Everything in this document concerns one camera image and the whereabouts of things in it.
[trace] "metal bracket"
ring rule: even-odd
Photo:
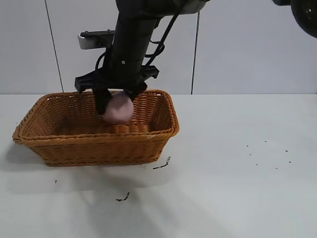
[[[85,31],[78,35],[78,41],[82,50],[110,48],[115,31]]]

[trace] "white table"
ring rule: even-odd
[[[11,141],[38,98],[0,96],[3,238],[317,237],[317,95],[174,96],[159,161],[73,168]]]

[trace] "woven texture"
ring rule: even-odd
[[[40,98],[13,134],[49,166],[143,164],[156,161],[179,131],[171,97],[146,91],[134,102],[130,123],[106,124],[90,92],[54,93]]]

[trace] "debris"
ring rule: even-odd
[[[163,168],[163,167],[165,167],[165,166],[167,166],[167,165],[169,164],[169,161],[170,161],[170,156],[167,158],[165,165],[162,165],[162,166],[159,166],[159,167],[155,167],[155,168],[153,168],[153,169],[156,170],[156,169]]]
[[[118,202],[125,201],[128,199],[129,195],[130,195],[130,192],[128,192],[127,196],[124,199],[116,199],[116,201],[118,201]]]

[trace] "pink ball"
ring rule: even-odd
[[[110,124],[125,124],[132,119],[133,113],[133,102],[122,91],[112,95],[103,118]]]

